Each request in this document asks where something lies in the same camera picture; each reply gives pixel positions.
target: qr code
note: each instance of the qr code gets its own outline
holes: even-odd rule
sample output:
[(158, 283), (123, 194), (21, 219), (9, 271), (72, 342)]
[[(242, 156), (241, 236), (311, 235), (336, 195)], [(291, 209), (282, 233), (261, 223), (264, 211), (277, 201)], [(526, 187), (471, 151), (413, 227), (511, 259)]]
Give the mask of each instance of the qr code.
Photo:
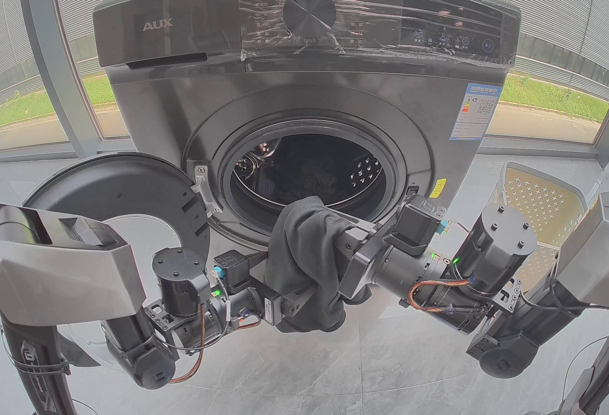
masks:
[(480, 99), (476, 114), (490, 114), (493, 112), (494, 99)]

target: chair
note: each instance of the chair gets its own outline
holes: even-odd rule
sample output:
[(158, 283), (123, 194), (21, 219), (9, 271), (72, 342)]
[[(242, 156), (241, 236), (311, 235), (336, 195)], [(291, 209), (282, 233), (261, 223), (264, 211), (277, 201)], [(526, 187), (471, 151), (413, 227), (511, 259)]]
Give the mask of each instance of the chair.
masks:
[(516, 162), (503, 167), (490, 201), (516, 207), (537, 234), (537, 249), (517, 274), (523, 291), (550, 271), (560, 246), (588, 209), (578, 188)]

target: control panel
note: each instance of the control panel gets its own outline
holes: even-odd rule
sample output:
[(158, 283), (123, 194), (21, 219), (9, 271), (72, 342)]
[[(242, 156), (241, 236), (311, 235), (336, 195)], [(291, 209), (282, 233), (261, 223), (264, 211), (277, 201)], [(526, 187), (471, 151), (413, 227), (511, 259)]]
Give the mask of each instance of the control panel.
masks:
[(400, 44), (401, 0), (239, 0), (244, 49)]
[(503, 14), (470, 0), (404, 0), (402, 47), (498, 58)]
[(239, 0), (245, 50), (382, 49), (506, 61), (498, 8), (476, 0)]

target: washing machine door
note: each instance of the washing machine door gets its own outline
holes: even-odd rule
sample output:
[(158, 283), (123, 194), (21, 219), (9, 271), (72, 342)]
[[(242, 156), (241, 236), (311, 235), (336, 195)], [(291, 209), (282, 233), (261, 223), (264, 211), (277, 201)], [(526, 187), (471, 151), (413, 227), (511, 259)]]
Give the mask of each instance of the washing machine door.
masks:
[(138, 152), (100, 154), (52, 175), (23, 205), (98, 221), (142, 215), (175, 231), (180, 244), (207, 260), (209, 225), (193, 181), (171, 163)]
[[(151, 261), (182, 246), (205, 262), (209, 225), (193, 181), (171, 163), (137, 152), (101, 154), (66, 167), (38, 186), (24, 206), (90, 217), (110, 224), (132, 244), (146, 302), (159, 298)], [(107, 350), (99, 322), (58, 326), (65, 358), (75, 366), (122, 372)]]

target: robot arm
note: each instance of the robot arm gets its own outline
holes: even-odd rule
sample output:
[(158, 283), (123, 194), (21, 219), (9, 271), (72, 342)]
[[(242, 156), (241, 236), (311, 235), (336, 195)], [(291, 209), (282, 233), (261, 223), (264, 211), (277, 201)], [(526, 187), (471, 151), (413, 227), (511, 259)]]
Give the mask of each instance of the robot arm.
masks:
[[(594, 285), (573, 279), (573, 272), (581, 275), (584, 268), (579, 258), (589, 260), (594, 242), (606, 237), (604, 199), (609, 201), (600, 196), (563, 247), (556, 269), (527, 294), (529, 299), (522, 296), (515, 274), (537, 239), (516, 209), (487, 206), (454, 257), (428, 247), (446, 227), (446, 211), (433, 199), (407, 198), (384, 224), (337, 213), (353, 223), (333, 238), (337, 254), (348, 261), (339, 292), (354, 298), (375, 283), (399, 297), (402, 306), (466, 334), (482, 325), (467, 352), (492, 376), (516, 376), (542, 343), (583, 308), (607, 298), (602, 256), (596, 258)], [(60, 415), (75, 413), (58, 324), (102, 321), (108, 349), (121, 366), (138, 385), (156, 389), (172, 380), (179, 352), (209, 347), (251, 314), (277, 325), (297, 314), (315, 290), (282, 296), (250, 275), (265, 254), (245, 257), (237, 251), (214, 258), (210, 273), (217, 286), (212, 288), (196, 252), (168, 248), (158, 251), (152, 263), (161, 298), (142, 306), (145, 295), (133, 253), (110, 226), (13, 206), (0, 206), (0, 217), (4, 334), (38, 413), (50, 404)], [(586, 389), (598, 385), (599, 392), (606, 376), (602, 367), (594, 372), (588, 384), (580, 384)]]

